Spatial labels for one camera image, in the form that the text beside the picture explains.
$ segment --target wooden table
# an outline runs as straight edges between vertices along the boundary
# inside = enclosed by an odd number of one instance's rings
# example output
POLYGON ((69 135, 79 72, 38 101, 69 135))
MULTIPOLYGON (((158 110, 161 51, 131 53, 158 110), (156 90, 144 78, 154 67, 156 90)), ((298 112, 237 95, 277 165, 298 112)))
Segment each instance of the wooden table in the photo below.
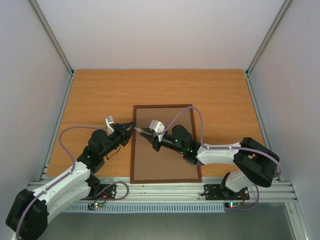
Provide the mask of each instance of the wooden table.
MULTIPOLYGON (((116 123, 130 122, 134 105, 163 104, 199 108, 204 120, 204 143, 231 144, 243 137, 263 143, 244 73, 236 69, 77 70, 59 133, 78 125, 102 127, 109 115, 116 123)), ((200 120, 196 113, 195 125, 199 141, 200 120)), ((73 129, 63 135, 62 141, 75 159, 88 144, 92 131, 73 129)), ((129 177, 130 159, 131 142, 106 160, 96 176, 129 177)), ((57 176, 70 165, 71 160, 56 141, 47 176, 57 176)), ((201 170, 202 176, 215 177, 235 169, 232 165, 210 164, 201 170)))

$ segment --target brown board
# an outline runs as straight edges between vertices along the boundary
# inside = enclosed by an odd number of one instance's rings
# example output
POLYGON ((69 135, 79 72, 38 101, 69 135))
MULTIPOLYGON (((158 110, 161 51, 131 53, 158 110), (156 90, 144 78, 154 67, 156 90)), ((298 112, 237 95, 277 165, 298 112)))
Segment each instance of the brown board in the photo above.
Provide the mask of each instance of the brown board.
MULTIPOLYGON (((148 128, 152 120, 159 120, 168 126, 174 117, 191 104, 179 105, 135 105, 133 121, 138 128, 148 128)), ((186 110, 175 121, 184 126, 193 139, 197 139, 193 110, 186 110)), ((188 164, 183 155, 171 149, 161 147, 156 152, 152 145, 139 133, 132 135, 130 182, 132 184, 151 183, 188 183, 201 182, 200 166, 188 164)))

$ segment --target white backdrop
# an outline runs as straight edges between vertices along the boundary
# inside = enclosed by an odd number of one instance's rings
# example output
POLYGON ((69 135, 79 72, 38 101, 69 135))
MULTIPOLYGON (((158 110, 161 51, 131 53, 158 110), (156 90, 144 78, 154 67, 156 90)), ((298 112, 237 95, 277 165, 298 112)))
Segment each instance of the white backdrop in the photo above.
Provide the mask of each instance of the white backdrop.
POLYGON ((74 69, 246 69, 283 0, 38 0, 74 69))
POLYGON ((18 192, 36 181, 69 73, 27 0, 0 0, 0 239, 18 192))
POLYGON ((252 73, 272 150, 320 239, 320 1, 295 0, 252 73))

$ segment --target purple cable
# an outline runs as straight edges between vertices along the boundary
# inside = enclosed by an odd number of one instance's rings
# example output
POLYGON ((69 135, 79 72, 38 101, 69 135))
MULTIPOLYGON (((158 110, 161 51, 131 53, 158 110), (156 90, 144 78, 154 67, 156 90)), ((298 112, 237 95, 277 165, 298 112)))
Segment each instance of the purple cable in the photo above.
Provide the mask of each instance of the purple cable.
POLYGON ((225 207, 225 209, 236 210, 236 211, 248 211, 248 210, 254 209, 258 205, 259 199, 260 199, 260 193, 259 193, 258 186, 257 185, 254 185, 254 186, 256 188, 256 202, 251 207, 248 207, 248 208, 225 207))
POLYGON ((37 196, 34 197, 34 199, 32 199, 32 201, 28 204, 28 206, 25 208, 25 210, 23 211, 21 217, 20 217, 20 220, 18 222, 18 225, 16 227, 16 230, 15 230, 15 239, 16 240, 21 240, 22 238, 20 238, 19 236, 19 233, 20 233, 20 229, 21 229, 21 225, 22 225, 22 222, 24 221, 28 211, 30 210, 30 208, 32 207, 32 205, 36 202, 36 200, 38 200, 43 194, 46 193, 46 191, 50 190, 51 188, 53 188, 56 184, 60 183, 63 179, 65 179, 67 176, 69 176, 74 170, 75 170, 75 167, 76 167, 76 162, 75 162, 75 159, 74 157, 72 156, 72 154, 68 151, 68 149, 65 147, 65 145, 63 144, 62 142, 62 135, 71 130, 71 129, 99 129, 99 127, 93 127, 93 126, 72 126, 72 127, 69 127, 65 130, 63 130, 60 135, 59 135, 59 143, 61 145, 61 147, 63 148, 63 150, 68 154, 68 156, 71 158, 72 160, 72 168, 71 168, 71 171, 70 172, 67 172, 65 175, 63 175, 62 177, 60 177, 57 181, 53 182, 51 185, 49 185, 45 191, 42 191, 40 192, 37 196))
POLYGON ((104 189, 102 189, 100 192, 98 192, 95 196, 93 196, 93 197, 85 197, 85 198, 83 198, 83 199, 81 199, 81 200, 93 199, 93 198, 95 198, 96 196, 99 196, 100 194, 102 194, 106 189, 108 189, 108 188, 110 188, 110 187, 112 187, 113 185, 116 185, 116 184, 123 184, 123 185, 125 186, 125 188, 126 188, 126 193, 125 193, 125 195, 122 196, 122 197, 119 197, 119 198, 108 198, 107 200, 109 200, 109 201, 120 201, 120 200, 122 200, 122 199, 125 199, 125 198, 129 195, 129 186, 128 186, 128 184, 126 184, 124 181, 115 181, 114 183, 106 186, 104 189))
POLYGON ((280 163, 272 156, 270 156, 269 154, 263 152, 263 151, 259 151, 259 150, 255 150, 255 149, 251 149, 251 148, 248 148, 248 147, 241 147, 241 146, 233 146, 232 148, 229 147, 229 146, 208 146, 208 145, 205 145, 204 144, 204 120, 203 120, 203 117, 202 117, 202 114, 201 112, 199 111, 198 108, 194 107, 194 106, 187 106, 185 107, 184 109, 182 109, 182 111, 180 111, 176 116, 175 118, 172 120, 172 122, 169 124, 168 127, 165 128, 165 130, 163 132, 158 132, 156 133, 156 135, 162 135, 164 134, 166 131, 168 131, 171 126, 174 124, 174 122, 177 120, 177 118, 186 110, 188 109, 194 109, 197 111, 198 115, 199 115, 199 118, 200 118, 200 124, 201 124, 201 135, 200 135, 200 143, 201 143, 201 146, 205 149, 210 149, 210 150, 227 150, 227 149, 236 149, 236 150, 243 150, 243 151, 250 151, 252 153, 255 153, 255 154, 260 154, 262 156, 265 156, 266 158, 270 159, 271 161, 273 161, 277 167, 279 168, 279 173, 277 175, 275 175, 274 177, 279 177, 282 172, 283 172, 283 168, 282 166, 280 165, 280 163))

